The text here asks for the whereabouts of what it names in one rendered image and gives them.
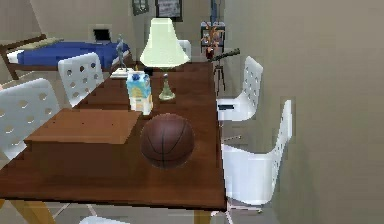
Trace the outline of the blue bed with wooden frame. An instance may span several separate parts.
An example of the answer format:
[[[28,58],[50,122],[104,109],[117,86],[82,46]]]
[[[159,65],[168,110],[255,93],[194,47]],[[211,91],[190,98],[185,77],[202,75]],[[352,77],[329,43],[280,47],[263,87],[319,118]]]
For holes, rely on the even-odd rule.
[[[14,43],[0,44],[0,56],[14,80],[19,79],[17,71],[57,71],[60,60],[92,52],[98,55],[103,72],[111,73],[118,67],[117,44],[114,42],[98,44],[59,41],[38,49],[20,49],[26,44],[37,44],[43,40],[47,40],[45,34]]]

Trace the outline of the brown wooden table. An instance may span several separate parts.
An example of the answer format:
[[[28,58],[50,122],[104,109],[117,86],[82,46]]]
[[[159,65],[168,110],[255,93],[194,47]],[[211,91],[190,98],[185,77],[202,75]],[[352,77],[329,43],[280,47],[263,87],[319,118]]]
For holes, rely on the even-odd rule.
[[[27,145],[0,170],[0,198],[85,204],[192,209],[195,224],[209,224],[211,212],[226,208],[220,129],[212,66],[187,63],[170,71],[173,101],[153,101],[153,116],[174,113],[186,118],[195,134],[188,161],[174,169],[152,166],[140,150],[140,134],[150,120],[141,115],[126,141],[128,163],[115,176],[64,177],[42,172]],[[107,79],[75,108],[128,110],[122,80]]]

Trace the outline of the dark framed wall picture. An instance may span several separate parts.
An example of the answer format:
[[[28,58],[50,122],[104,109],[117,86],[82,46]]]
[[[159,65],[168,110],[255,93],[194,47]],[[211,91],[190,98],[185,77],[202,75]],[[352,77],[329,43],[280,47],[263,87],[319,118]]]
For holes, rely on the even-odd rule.
[[[182,22],[182,0],[155,0],[156,17]]]
[[[132,11],[135,16],[149,11],[148,0],[132,0]]]

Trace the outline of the pale green table lamp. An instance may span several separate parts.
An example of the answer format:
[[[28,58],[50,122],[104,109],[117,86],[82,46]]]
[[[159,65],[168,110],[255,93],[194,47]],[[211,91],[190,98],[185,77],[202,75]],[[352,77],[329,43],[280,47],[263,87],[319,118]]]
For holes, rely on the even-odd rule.
[[[153,18],[147,44],[140,56],[140,61],[146,67],[160,68],[164,71],[163,89],[159,99],[169,101],[175,98],[168,82],[167,72],[189,61],[177,39],[173,22],[170,18]]]

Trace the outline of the white perforated chair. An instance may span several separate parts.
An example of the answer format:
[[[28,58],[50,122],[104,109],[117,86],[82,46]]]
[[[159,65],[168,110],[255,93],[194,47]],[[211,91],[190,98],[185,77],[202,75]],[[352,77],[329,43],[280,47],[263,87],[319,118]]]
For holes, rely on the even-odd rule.
[[[60,111],[50,82],[39,78],[0,91],[0,151],[12,160],[24,140]]]
[[[104,81],[99,57],[94,52],[60,60],[58,71],[72,107]]]
[[[284,154],[292,137],[292,102],[284,103],[279,133],[274,148],[268,153],[251,153],[222,144],[222,161],[226,196],[244,203],[237,206],[228,203],[228,209],[262,211],[271,201]]]
[[[245,59],[242,91],[236,98],[217,99],[219,121],[245,121],[257,111],[263,67],[251,56]]]

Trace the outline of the black telescope on tripod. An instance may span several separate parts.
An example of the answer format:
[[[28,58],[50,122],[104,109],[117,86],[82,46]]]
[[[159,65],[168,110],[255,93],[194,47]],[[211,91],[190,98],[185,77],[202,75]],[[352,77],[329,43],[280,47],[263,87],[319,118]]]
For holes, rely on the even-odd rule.
[[[222,53],[220,55],[214,56],[213,58],[209,59],[209,62],[216,62],[213,72],[217,76],[217,83],[222,83],[223,90],[226,90],[226,84],[225,84],[224,67],[221,64],[221,60],[224,58],[239,55],[239,54],[240,54],[240,49],[235,48],[232,51]]]

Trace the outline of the brown cardboard box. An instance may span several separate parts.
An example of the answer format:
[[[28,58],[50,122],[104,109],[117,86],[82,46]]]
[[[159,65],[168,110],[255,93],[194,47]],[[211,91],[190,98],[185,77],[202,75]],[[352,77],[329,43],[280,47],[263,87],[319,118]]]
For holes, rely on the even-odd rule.
[[[128,110],[62,110],[27,139],[43,173],[115,176],[126,166],[126,141],[141,114]]]

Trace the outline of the blue white carton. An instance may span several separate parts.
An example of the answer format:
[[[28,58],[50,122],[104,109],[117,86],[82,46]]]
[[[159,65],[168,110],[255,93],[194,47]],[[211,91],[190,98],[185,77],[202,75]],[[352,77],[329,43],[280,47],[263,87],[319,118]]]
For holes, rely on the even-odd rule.
[[[140,71],[129,72],[126,87],[131,109],[149,115],[153,108],[149,75]]]

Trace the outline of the dark shelf with orange items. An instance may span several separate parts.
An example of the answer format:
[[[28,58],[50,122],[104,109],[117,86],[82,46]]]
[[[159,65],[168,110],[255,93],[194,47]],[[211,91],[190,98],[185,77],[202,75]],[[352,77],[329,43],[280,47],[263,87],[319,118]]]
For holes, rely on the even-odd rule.
[[[205,51],[207,59],[212,59],[217,50],[224,51],[225,40],[224,22],[206,22],[200,24],[200,49]]]

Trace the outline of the brown basketball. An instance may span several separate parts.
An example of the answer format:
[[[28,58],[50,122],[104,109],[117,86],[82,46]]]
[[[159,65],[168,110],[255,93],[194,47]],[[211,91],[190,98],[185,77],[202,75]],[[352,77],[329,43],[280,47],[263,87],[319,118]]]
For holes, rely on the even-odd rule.
[[[161,169],[183,165],[194,148],[195,136],[190,122],[176,114],[157,115],[141,131],[142,155],[153,166]]]

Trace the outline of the grey statuette on white base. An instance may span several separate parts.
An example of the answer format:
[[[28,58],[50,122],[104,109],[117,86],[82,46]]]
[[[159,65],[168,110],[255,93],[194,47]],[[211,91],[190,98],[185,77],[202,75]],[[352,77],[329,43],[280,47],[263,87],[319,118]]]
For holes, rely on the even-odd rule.
[[[119,35],[117,40],[116,51],[118,55],[118,68],[111,74],[112,78],[127,78],[129,73],[133,71],[132,68],[128,68],[124,63],[124,41],[122,35]]]

